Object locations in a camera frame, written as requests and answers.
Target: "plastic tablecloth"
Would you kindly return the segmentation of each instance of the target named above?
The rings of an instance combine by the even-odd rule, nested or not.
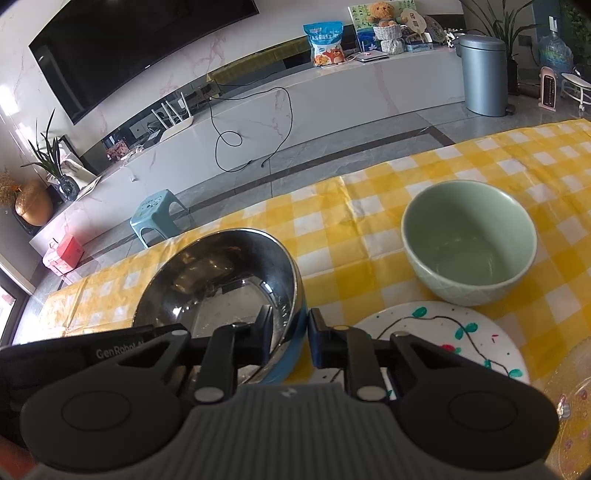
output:
[[[400,222],[408,202],[450,179],[487,182],[513,195],[538,231],[535,263],[506,298],[476,309],[519,347],[534,385],[591,333],[591,123],[572,120],[503,132],[334,177],[188,231],[52,294],[41,337],[129,327],[150,279],[201,236],[250,227],[295,258],[308,306],[330,325],[434,298],[412,271]],[[289,381],[313,371],[304,348]]]

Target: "green bowl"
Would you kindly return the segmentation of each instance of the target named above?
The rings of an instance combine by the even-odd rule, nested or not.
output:
[[[486,183],[444,181],[419,193],[402,216],[402,241],[421,281],[463,306],[497,301],[530,269],[534,222],[510,195]]]

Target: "snack bag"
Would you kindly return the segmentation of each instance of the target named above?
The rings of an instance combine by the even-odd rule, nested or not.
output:
[[[315,67],[343,63],[345,54],[340,46],[343,38],[343,22],[321,22],[304,25],[308,42],[312,46]]]

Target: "bowl rim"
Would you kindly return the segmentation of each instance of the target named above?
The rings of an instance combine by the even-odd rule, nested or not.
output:
[[[222,233],[227,233],[227,232],[249,232],[249,233],[256,233],[258,235],[266,236],[268,239],[270,239],[272,242],[274,242],[279,248],[281,248],[281,250],[283,251],[283,253],[287,257],[287,259],[289,260],[290,267],[291,267],[291,274],[292,274],[293,279],[294,279],[294,301],[291,302],[291,309],[290,309],[289,321],[286,324],[285,328],[283,329],[283,332],[281,333],[281,337],[280,337],[279,341],[277,342],[277,345],[275,346],[275,348],[273,348],[271,350],[271,355],[273,355],[273,353],[275,353],[275,351],[281,345],[283,345],[285,343],[285,334],[286,334],[286,331],[288,330],[288,327],[291,324],[291,322],[296,322],[297,321],[297,319],[295,318],[295,309],[296,309],[296,302],[295,302],[295,300],[298,298],[298,293],[299,293],[298,283],[301,281],[301,276],[300,276],[299,269],[297,268],[296,261],[291,256],[291,254],[287,251],[287,248],[285,248],[285,246],[277,238],[275,238],[274,236],[268,234],[267,232],[264,232],[263,230],[257,230],[256,228],[226,228],[226,229],[222,229],[222,230],[216,230],[214,232],[207,233],[207,234],[203,235],[200,238],[197,238],[194,242],[191,242],[190,244],[184,246],[181,250],[179,250],[178,252],[176,252],[172,257],[170,257],[162,265],[162,267],[160,267],[154,273],[154,275],[150,279],[150,282],[148,282],[148,284],[146,285],[146,288],[144,288],[144,291],[142,292],[141,297],[139,298],[139,302],[138,302],[138,304],[135,307],[134,318],[133,318],[133,320],[131,322],[131,325],[133,326],[134,323],[135,323],[135,318],[137,317],[137,314],[138,314],[139,304],[142,301],[142,299],[144,298],[144,294],[152,286],[152,283],[154,282],[154,279],[156,278],[156,276],[168,265],[168,263],[173,258],[175,258],[178,254],[180,254],[182,251],[184,251],[185,249],[187,249],[191,245],[194,245],[194,244],[196,244],[196,243],[204,240],[205,238],[208,238],[208,237],[214,236],[214,235],[219,235],[219,234],[222,234]]]
[[[529,260],[525,264],[525,267],[519,273],[517,273],[517,274],[513,275],[511,278],[504,280],[502,282],[499,282],[499,283],[493,283],[490,285],[471,285],[469,283],[461,283],[461,282],[452,280],[451,278],[447,278],[447,277],[444,277],[444,276],[436,273],[431,268],[429,268],[427,265],[425,265],[425,263],[422,260],[420,260],[419,257],[415,254],[413,249],[408,244],[406,231],[405,231],[405,220],[408,215],[408,211],[410,210],[410,206],[418,198],[420,198],[422,195],[424,195],[425,192],[435,189],[437,187],[440,187],[442,184],[448,184],[448,183],[459,183],[459,184],[472,183],[472,184],[478,185],[479,187],[484,187],[484,188],[494,190],[497,193],[500,193],[501,195],[503,195],[503,197],[505,197],[506,200],[509,200],[513,205],[515,205],[517,208],[519,208],[525,214],[525,217],[527,218],[527,225],[530,227],[531,233],[533,234],[534,239],[535,239],[535,245],[534,245],[534,249],[533,249],[533,252],[532,252]],[[407,255],[411,256],[412,259],[421,266],[421,268],[425,269],[430,275],[432,275],[433,277],[435,277],[439,281],[444,281],[454,287],[468,287],[473,290],[481,290],[481,291],[482,290],[485,290],[485,291],[497,290],[498,288],[505,287],[505,286],[515,283],[516,280],[519,280],[521,277],[523,277],[527,273],[527,271],[531,268],[531,266],[534,263],[535,256],[537,255],[537,252],[538,252],[538,232],[535,229],[534,221],[531,219],[530,214],[527,213],[527,210],[525,210],[523,205],[520,204],[517,200],[515,200],[515,198],[513,198],[507,192],[505,192],[493,185],[490,185],[488,183],[484,183],[483,181],[476,181],[476,180],[461,180],[461,179],[445,180],[445,181],[440,181],[438,183],[434,183],[433,185],[429,185],[426,189],[419,192],[419,194],[417,194],[415,196],[415,198],[413,198],[410,202],[408,202],[408,205],[406,206],[406,208],[404,209],[404,213],[402,214],[402,221],[400,224],[400,233],[401,233],[401,237],[402,237],[402,244],[404,246],[404,249],[405,249]]]

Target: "stainless steel bowl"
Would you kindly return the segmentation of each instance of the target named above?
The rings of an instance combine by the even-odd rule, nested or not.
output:
[[[182,323],[192,337],[222,325],[255,321],[261,306],[273,308],[271,360],[241,368],[239,382],[282,381],[300,353],[306,302],[300,272],[271,235],[253,229],[204,236],[172,257],[145,289],[134,326]]]

